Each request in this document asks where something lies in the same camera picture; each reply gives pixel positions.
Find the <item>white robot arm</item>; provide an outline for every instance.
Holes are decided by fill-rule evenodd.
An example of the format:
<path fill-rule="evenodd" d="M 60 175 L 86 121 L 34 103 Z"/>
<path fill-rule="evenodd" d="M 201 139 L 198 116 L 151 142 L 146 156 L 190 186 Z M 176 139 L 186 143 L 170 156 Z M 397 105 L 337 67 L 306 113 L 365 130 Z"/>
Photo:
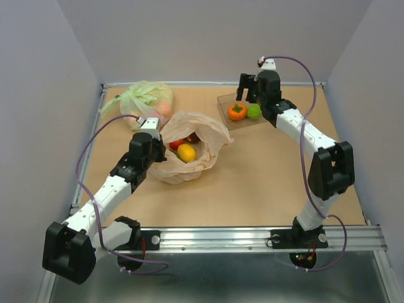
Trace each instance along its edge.
<path fill-rule="evenodd" d="M 282 98 L 274 60 L 262 57 L 258 66 L 257 75 L 240 75 L 236 100 L 240 101 L 244 89 L 248 89 L 246 101 L 259 104 L 266 120 L 300 144 L 304 117 L 291 101 Z M 279 230 L 280 234 L 272 243 L 274 249 L 302 248 L 317 241 L 318 235 L 324 233 L 324 217 L 319 212 L 326 216 L 339 195 L 355 181 L 353 150 L 348 142 L 336 142 L 308 121 L 303 140 L 304 151 L 311 160 L 308 184 L 316 207 L 308 201 L 295 218 L 292 230 Z M 326 243 L 316 244 L 327 247 Z"/>
<path fill-rule="evenodd" d="M 158 118 L 148 118 L 140 132 L 133 135 L 129 151 L 111 170 L 105 183 L 87 203 L 62 224 L 53 222 L 46 231 L 42 266 L 77 284 L 83 283 L 94 269 L 95 263 L 107 254 L 97 234 L 97 205 L 100 223 L 129 197 L 145 180 L 146 171 L 153 162 L 165 160 L 165 147 L 158 132 Z M 140 237 L 140 224 L 130 218 L 119 217 L 104 229 L 105 245 L 110 249 L 136 244 Z"/>

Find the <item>orange tomato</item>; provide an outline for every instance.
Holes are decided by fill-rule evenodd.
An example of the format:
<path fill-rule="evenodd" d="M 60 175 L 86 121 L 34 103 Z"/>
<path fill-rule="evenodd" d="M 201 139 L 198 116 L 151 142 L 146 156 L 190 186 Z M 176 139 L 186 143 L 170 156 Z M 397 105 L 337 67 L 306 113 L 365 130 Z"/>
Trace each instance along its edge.
<path fill-rule="evenodd" d="M 157 105 L 158 113 L 161 114 L 165 118 L 171 117 L 171 106 L 168 103 L 159 103 Z"/>
<path fill-rule="evenodd" d="M 229 107 L 227 115 L 233 121 L 243 120 L 247 116 L 247 107 L 242 103 L 236 103 Z"/>

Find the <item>green lime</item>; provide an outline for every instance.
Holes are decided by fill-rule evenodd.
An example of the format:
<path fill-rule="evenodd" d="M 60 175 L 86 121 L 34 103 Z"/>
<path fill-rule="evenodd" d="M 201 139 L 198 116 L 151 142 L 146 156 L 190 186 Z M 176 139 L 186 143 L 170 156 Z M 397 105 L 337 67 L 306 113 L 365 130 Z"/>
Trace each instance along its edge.
<path fill-rule="evenodd" d="M 258 104 L 252 104 L 247 109 L 247 117 L 252 120 L 257 120 L 263 115 L 261 112 L 261 108 L 259 108 Z"/>

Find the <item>clear plastic tray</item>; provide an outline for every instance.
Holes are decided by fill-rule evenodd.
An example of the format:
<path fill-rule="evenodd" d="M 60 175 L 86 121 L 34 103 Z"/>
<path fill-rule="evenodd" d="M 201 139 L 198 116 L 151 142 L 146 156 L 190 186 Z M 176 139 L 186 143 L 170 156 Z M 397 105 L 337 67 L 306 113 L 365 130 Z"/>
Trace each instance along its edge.
<path fill-rule="evenodd" d="M 217 108 L 220 113 L 220 117 L 222 118 L 223 123 L 226 125 L 227 129 L 231 131 L 232 129 L 236 128 L 243 128 L 245 126 L 250 126 L 254 125 L 257 123 L 262 123 L 265 122 L 266 120 L 263 117 L 260 117 L 259 119 L 248 119 L 245 118 L 241 121 L 233 121 L 229 118 L 227 115 L 227 111 L 232 104 L 235 103 L 242 103 L 244 104 L 247 108 L 251 105 L 246 101 L 247 97 L 247 92 L 244 92 L 241 101 L 236 101 L 237 94 L 236 93 L 231 93 L 229 95 L 224 95 L 224 96 L 219 96 L 217 97 Z"/>

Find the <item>bolt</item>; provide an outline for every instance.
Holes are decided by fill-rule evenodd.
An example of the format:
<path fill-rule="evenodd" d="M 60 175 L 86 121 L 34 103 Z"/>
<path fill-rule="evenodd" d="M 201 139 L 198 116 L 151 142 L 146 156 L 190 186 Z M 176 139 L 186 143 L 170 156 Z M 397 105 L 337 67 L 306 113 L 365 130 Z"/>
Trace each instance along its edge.
<path fill-rule="evenodd" d="M 279 235 L 273 235 L 272 237 L 272 242 L 278 244 L 280 243 L 280 236 Z"/>
<path fill-rule="evenodd" d="M 154 235 L 153 237 L 151 237 L 151 243 L 157 245 L 158 243 L 160 243 L 160 238 L 157 235 Z"/>
<path fill-rule="evenodd" d="M 325 243 L 327 242 L 327 236 L 325 234 L 319 234 L 318 235 L 318 239 L 320 240 L 320 242 Z"/>

